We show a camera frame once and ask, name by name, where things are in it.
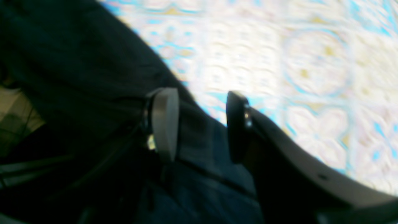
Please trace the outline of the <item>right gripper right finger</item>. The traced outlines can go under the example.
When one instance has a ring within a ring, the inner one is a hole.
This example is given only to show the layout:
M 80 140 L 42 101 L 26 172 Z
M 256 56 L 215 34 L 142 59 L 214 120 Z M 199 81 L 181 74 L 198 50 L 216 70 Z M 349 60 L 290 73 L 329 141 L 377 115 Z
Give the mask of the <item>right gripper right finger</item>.
M 253 177 L 266 224 L 397 223 L 397 197 L 320 162 L 244 95 L 228 92 L 226 117 L 230 158 Z

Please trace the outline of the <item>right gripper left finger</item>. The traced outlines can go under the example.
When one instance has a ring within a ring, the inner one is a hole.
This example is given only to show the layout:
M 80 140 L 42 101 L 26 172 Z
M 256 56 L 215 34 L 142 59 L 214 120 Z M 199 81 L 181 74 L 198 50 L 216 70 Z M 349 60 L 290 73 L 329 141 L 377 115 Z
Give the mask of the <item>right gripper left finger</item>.
M 146 95 L 141 129 L 148 136 L 148 149 L 165 164 L 176 158 L 179 112 L 176 88 L 158 88 Z

